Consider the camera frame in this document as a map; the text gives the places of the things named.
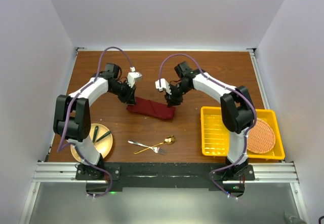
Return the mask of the orange woven round mat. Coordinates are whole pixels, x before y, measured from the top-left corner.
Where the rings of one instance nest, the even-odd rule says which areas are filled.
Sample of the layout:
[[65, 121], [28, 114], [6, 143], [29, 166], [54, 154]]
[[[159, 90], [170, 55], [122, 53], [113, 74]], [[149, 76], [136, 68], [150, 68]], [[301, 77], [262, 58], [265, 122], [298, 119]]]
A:
[[275, 134], [269, 124], [257, 118], [255, 126], [248, 133], [247, 149], [255, 154], [265, 154], [275, 145]]

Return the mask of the aluminium front rail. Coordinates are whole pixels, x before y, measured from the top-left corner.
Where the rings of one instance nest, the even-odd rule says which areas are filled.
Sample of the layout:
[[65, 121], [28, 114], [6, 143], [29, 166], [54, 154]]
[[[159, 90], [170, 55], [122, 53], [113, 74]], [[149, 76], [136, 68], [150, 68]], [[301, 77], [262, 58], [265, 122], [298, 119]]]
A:
[[[258, 183], [298, 183], [294, 163], [252, 163], [255, 181]], [[76, 181], [73, 162], [39, 162], [34, 171], [33, 182]]]

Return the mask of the gold spoon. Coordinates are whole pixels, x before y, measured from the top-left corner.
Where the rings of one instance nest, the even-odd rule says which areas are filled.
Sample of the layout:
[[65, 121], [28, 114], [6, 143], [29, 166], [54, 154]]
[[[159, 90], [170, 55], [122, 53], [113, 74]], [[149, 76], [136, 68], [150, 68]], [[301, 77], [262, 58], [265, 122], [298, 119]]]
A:
[[[165, 138], [163, 142], [160, 142], [160, 143], [158, 143], [156, 145], [152, 145], [152, 146], [160, 147], [163, 144], [171, 145], [171, 144], [175, 143], [175, 141], [176, 141], [175, 136], [171, 135], [171, 136], [168, 136], [167, 138]], [[139, 154], [139, 153], [144, 152], [146, 150], [150, 150], [150, 149], [144, 147], [144, 149], [136, 151], [136, 152], [134, 152], [134, 154]]]

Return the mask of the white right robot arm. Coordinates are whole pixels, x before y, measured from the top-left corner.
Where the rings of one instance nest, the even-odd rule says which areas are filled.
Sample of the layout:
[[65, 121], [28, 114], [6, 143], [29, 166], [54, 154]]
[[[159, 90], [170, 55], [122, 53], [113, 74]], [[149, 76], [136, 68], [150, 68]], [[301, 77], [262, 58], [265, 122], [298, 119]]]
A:
[[247, 87], [234, 87], [223, 83], [200, 67], [190, 68], [182, 62], [174, 68], [180, 81], [171, 85], [163, 78], [158, 78], [155, 87], [165, 91], [167, 106], [177, 106], [183, 102], [183, 95], [191, 90], [201, 91], [221, 105], [223, 125], [229, 131], [229, 152], [226, 166], [213, 172], [225, 172], [227, 177], [236, 180], [243, 175], [248, 166], [248, 133], [255, 126], [257, 114]]

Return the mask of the green handled gold utensil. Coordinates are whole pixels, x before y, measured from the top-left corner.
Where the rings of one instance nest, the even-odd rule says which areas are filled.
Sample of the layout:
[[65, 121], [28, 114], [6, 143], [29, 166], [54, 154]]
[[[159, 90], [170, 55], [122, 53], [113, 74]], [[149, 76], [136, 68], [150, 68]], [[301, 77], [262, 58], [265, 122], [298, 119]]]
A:
[[111, 131], [107, 131], [106, 133], [104, 133], [102, 136], [100, 136], [96, 142], [100, 142], [101, 140], [105, 139], [106, 137], [108, 137], [111, 134]]
[[97, 138], [97, 134], [98, 134], [98, 131], [99, 131], [99, 126], [95, 126], [94, 128], [94, 133], [93, 133], [93, 138], [92, 138], [92, 142], [95, 143], [96, 142], [96, 138]]

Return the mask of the aluminium rail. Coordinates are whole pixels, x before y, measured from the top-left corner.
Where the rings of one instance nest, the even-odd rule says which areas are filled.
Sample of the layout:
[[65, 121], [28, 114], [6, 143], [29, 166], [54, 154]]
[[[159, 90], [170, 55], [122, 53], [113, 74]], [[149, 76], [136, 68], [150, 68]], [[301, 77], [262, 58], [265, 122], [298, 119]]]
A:
[[[298, 183], [294, 163], [252, 163], [255, 181], [258, 183]], [[34, 171], [33, 182], [76, 181], [73, 162], [39, 162]]]
[[261, 93], [261, 98], [262, 98], [262, 101], [263, 101], [264, 108], [265, 109], [270, 109], [268, 98], [267, 98], [267, 95], [266, 95], [266, 92], [265, 92], [265, 89], [264, 89], [261, 74], [260, 74], [260, 71], [259, 71], [258, 62], [257, 62], [256, 55], [255, 55], [256, 49], [255, 48], [247, 49], [247, 51], [250, 54], [250, 58], [251, 58], [252, 65], [253, 65], [253, 68], [254, 68], [254, 72], [255, 72], [255, 75], [256, 75], [256, 79], [257, 79], [257, 83], [258, 83], [259, 90], [260, 90], [260, 93]]

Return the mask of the yellow plastic tray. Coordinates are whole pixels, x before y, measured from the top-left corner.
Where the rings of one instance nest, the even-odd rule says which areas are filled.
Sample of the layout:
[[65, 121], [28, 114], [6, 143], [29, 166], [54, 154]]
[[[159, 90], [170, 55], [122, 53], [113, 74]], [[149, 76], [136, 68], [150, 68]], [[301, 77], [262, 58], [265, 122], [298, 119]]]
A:
[[[283, 160], [285, 151], [279, 132], [275, 112], [269, 109], [257, 109], [257, 118], [269, 124], [275, 134], [274, 148], [265, 154], [255, 154], [248, 150], [250, 159]], [[225, 157], [229, 152], [230, 131], [224, 126], [219, 107], [204, 106], [200, 110], [201, 148], [205, 156]]]

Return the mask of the silver fork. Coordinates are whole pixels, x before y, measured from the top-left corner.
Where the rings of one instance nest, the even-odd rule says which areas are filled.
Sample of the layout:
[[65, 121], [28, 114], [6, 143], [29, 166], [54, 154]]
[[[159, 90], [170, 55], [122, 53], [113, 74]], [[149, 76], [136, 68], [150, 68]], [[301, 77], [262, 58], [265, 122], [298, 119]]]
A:
[[153, 150], [156, 154], [165, 154], [166, 151], [158, 146], [148, 146], [148, 145], [144, 145], [142, 143], [136, 142], [136, 141], [132, 141], [132, 140], [128, 140], [128, 143], [133, 144], [133, 145], [138, 145], [141, 147], [145, 147], [148, 149]]

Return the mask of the dark red cloth napkin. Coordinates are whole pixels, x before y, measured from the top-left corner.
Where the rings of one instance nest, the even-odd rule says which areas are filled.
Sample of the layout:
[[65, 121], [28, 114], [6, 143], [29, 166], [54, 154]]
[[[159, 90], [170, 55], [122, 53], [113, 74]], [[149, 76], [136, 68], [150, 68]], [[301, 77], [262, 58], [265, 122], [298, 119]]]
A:
[[131, 113], [150, 116], [161, 120], [171, 120], [175, 116], [176, 108], [174, 106], [168, 107], [166, 104], [141, 97], [135, 97], [135, 99], [135, 105], [127, 106], [127, 110]]

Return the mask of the aluminium right side rail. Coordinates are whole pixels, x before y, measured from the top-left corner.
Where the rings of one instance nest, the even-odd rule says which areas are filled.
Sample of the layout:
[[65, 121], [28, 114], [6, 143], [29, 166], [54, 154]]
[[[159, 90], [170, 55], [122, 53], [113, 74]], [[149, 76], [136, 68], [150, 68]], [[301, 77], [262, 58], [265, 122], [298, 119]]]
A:
[[265, 109], [270, 109], [268, 98], [267, 98], [267, 95], [266, 95], [266, 92], [265, 92], [265, 89], [264, 89], [261, 74], [260, 74], [260, 71], [259, 71], [258, 62], [257, 62], [256, 55], [255, 55], [256, 49], [255, 48], [247, 49], [247, 51], [250, 54], [250, 58], [251, 58], [252, 65], [253, 65], [253, 68], [254, 68], [254, 72], [255, 72], [255, 75], [256, 75], [256, 79], [257, 79], [257, 83], [258, 83], [259, 90], [260, 90], [260, 93], [261, 93], [261, 98], [262, 98], [262, 101], [263, 101], [264, 108]]

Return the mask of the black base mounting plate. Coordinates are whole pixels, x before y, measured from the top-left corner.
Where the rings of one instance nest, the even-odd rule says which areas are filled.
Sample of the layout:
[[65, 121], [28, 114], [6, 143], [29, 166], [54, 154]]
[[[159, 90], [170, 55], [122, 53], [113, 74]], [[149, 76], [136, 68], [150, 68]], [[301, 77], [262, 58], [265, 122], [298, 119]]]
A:
[[76, 164], [76, 180], [86, 181], [89, 194], [121, 192], [124, 188], [185, 188], [217, 191], [219, 186], [226, 192], [241, 196], [245, 183], [255, 180], [252, 165], [233, 174], [229, 169], [211, 171], [224, 167], [223, 163], [117, 163], [106, 162], [104, 169], [111, 174], [107, 180], [104, 173], [83, 164]]

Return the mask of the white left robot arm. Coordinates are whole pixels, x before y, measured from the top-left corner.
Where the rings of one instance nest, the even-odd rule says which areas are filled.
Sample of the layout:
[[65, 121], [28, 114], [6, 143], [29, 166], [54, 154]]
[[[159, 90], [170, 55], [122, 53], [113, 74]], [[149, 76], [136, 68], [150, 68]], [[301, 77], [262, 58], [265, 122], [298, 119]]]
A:
[[142, 78], [141, 73], [131, 67], [126, 79], [121, 82], [120, 72], [118, 65], [108, 63], [83, 87], [69, 95], [59, 95], [56, 99], [53, 130], [61, 137], [57, 151], [67, 146], [73, 147], [81, 159], [82, 172], [92, 179], [106, 178], [109, 174], [105, 170], [103, 156], [95, 149], [90, 137], [90, 106], [106, 93], [116, 95], [122, 103], [136, 103], [136, 82]]

